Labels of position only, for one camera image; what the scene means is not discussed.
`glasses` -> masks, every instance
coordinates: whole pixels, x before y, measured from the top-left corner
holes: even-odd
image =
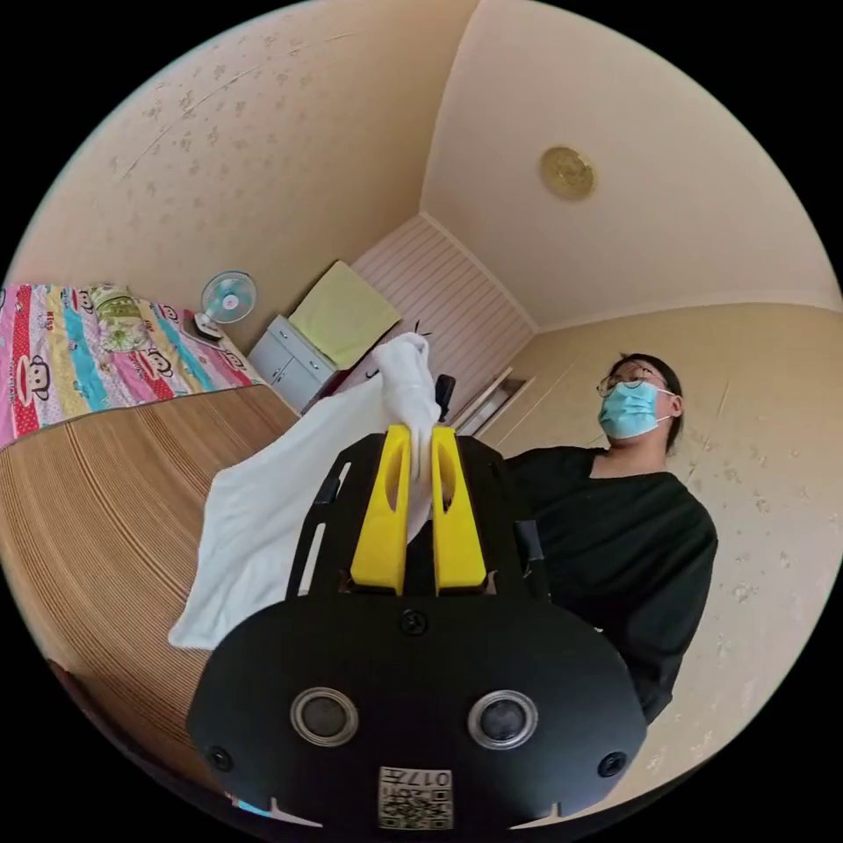
[[[635,389],[641,386],[648,378],[656,378],[664,387],[667,383],[663,378],[660,378],[654,371],[638,367],[630,369],[625,374],[607,375],[598,385],[597,392],[601,398],[606,398],[609,393],[620,383],[625,383],[630,389]]]

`qr code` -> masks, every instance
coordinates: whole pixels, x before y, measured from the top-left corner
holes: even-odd
[[[378,783],[381,828],[435,831],[454,827],[450,770],[382,767]]]

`black hair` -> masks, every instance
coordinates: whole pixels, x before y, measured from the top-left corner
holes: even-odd
[[[670,392],[674,395],[682,395],[682,384],[679,382],[679,376],[664,360],[659,360],[658,357],[654,357],[652,354],[622,354],[621,359],[609,370],[609,375],[614,375],[624,363],[628,363],[630,360],[640,360],[642,363],[652,366],[664,378],[667,389]],[[674,416],[670,422],[670,430],[667,431],[667,446],[665,448],[668,453],[674,447],[676,437],[681,433],[684,423],[685,413],[683,410],[680,415]]]

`yellow towel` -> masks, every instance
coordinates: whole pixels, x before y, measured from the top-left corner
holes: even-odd
[[[348,266],[337,261],[290,317],[290,323],[338,369],[350,369],[400,313]]]

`black shirt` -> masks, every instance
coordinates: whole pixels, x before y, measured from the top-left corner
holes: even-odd
[[[536,517],[553,602],[603,630],[651,723],[703,613],[717,531],[670,472],[589,478],[600,453],[541,448],[507,465]]]

